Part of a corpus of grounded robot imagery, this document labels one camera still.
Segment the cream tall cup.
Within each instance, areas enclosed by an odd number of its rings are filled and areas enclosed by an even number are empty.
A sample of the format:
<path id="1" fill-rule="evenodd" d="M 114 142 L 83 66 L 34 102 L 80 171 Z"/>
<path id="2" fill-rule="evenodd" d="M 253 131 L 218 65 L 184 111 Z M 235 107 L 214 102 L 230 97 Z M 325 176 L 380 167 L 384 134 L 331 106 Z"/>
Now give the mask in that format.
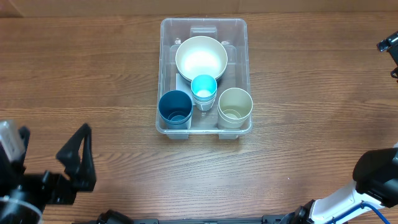
<path id="1" fill-rule="evenodd" d="M 251 95 L 242 88 L 228 88 L 219 97 L 220 116 L 231 123 L 242 123 L 249 118 L 253 109 Z"/>
<path id="2" fill-rule="evenodd" d="M 242 121 L 228 121 L 222 116 L 218 117 L 218 127 L 221 129 L 240 129 L 245 122 L 246 119 Z"/>

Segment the light blue small cup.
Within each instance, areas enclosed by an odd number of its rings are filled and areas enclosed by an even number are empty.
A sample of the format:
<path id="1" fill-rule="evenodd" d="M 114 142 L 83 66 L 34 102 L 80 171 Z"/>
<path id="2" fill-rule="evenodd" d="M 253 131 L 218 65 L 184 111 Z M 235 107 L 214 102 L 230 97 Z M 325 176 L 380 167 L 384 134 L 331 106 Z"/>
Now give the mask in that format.
<path id="1" fill-rule="evenodd" d="M 210 97 L 216 94 L 217 81 L 209 75 L 199 75 L 191 82 L 192 94 L 199 97 Z"/>

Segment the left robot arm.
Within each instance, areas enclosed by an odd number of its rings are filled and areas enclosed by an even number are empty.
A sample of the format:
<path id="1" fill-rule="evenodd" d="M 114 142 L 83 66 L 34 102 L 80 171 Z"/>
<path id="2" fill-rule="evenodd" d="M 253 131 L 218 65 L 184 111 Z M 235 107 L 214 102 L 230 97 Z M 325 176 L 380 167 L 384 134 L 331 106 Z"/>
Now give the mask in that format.
<path id="1" fill-rule="evenodd" d="M 78 192 L 92 192 L 96 174 L 91 128 L 83 124 L 57 152 L 65 168 L 56 174 L 26 174 L 24 160 L 30 131 L 1 121 L 1 223 L 42 223 L 47 205 L 72 205 Z"/>

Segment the green small cup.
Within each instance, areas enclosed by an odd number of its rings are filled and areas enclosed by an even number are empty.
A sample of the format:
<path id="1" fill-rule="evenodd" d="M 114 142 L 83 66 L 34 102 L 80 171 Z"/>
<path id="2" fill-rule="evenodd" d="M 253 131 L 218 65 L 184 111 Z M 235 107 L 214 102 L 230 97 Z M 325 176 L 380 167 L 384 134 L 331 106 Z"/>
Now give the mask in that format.
<path id="1" fill-rule="evenodd" d="M 199 96 L 193 95 L 192 97 L 193 97 L 193 99 L 195 101 L 206 102 L 206 101 L 214 100 L 216 98 L 216 95 L 213 95 L 213 96 L 210 96 L 210 97 L 199 97 Z"/>

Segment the pink small cup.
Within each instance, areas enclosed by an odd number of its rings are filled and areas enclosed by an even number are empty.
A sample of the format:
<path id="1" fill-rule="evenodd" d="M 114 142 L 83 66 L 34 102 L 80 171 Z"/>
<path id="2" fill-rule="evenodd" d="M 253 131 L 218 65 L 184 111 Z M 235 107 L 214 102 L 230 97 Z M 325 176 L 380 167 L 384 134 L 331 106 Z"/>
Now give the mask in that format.
<path id="1" fill-rule="evenodd" d="M 195 104 L 197 105 L 207 105 L 207 104 L 212 104 L 215 101 L 215 98 L 211 99 L 211 100 L 207 100 L 207 101 L 203 101 L 203 100 L 198 100 L 198 99 L 193 99 Z"/>

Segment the grey small cup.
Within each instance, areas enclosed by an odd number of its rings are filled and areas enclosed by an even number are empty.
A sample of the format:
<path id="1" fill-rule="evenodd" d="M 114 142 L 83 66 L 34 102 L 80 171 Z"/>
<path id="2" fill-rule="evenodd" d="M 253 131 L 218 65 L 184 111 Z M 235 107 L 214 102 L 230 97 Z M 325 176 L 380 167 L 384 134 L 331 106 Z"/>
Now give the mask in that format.
<path id="1" fill-rule="evenodd" d="M 200 111 L 209 111 L 212 106 L 213 106 L 213 102 L 210 103 L 196 103 L 196 107 L 200 110 Z"/>

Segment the blue tall cup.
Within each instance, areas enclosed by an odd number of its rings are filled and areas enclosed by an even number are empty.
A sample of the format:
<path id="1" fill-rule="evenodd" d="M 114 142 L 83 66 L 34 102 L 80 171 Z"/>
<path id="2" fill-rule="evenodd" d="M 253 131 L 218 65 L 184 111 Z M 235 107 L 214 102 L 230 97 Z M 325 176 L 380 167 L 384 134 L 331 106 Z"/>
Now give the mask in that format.
<path id="1" fill-rule="evenodd" d="M 191 127 L 191 120 L 187 120 L 184 123 L 181 124 L 172 124 L 172 123 L 168 123 L 166 121 L 164 121 L 165 126 L 167 127 L 167 129 L 190 129 Z"/>
<path id="2" fill-rule="evenodd" d="M 180 125 L 192 117 L 193 104 L 185 92 L 170 90 L 160 98 L 158 109 L 166 123 Z"/>

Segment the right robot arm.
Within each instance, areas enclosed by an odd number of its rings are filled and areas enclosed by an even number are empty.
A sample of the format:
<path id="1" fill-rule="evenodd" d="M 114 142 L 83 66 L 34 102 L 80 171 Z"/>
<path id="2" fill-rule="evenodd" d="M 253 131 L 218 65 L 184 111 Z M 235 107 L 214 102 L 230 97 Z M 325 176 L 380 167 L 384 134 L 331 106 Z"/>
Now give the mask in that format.
<path id="1" fill-rule="evenodd" d="M 353 180 L 328 197 L 311 200 L 287 214 L 281 223 L 340 224 L 373 211 L 397 205 L 397 145 L 364 153 L 353 170 Z"/>

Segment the cream bowl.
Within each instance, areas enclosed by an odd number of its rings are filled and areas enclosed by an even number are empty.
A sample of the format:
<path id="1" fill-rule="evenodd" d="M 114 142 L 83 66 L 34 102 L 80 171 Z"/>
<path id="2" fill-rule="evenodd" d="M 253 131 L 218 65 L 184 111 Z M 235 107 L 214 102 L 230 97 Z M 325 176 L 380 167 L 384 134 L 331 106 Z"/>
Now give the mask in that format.
<path id="1" fill-rule="evenodd" d="M 209 70 L 208 68 L 197 68 L 190 71 L 181 71 L 179 70 L 179 74 L 188 82 L 191 82 L 195 77 L 199 75 L 209 75 L 213 77 L 215 80 L 219 80 L 227 69 L 224 70 Z"/>
<path id="2" fill-rule="evenodd" d="M 224 70 L 228 64 L 228 54 L 225 47 L 216 39 L 196 36 L 187 39 L 178 47 L 175 63 L 178 71 L 197 68 Z"/>

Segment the blue bowl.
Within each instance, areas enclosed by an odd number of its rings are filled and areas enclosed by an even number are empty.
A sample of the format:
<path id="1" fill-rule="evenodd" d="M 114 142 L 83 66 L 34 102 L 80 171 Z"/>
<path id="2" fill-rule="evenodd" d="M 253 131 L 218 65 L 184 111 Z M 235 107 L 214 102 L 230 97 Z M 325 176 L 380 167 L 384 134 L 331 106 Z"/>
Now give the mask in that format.
<path id="1" fill-rule="evenodd" d="M 181 81 L 183 81 L 183 82 L 185 82 L 185 83 L 191 83 L 191 82 L 192 82 L 192 80 L 190 80 L 190 79 L 184 77 L 184 76 L 183 76 L 182 74 L 180 74 L 180 73 L 177 73 L 177 74 L 176 74 L 176 79 L 179 79 L 179 80 L 181 80 Z M 220 76 L 220 77 L 217 77 L 215 80 L 216 80 L 217 82 L 220 82 L 220 81 L 222 81 L 222 79 L 223 79 L 223 76 Z"/>

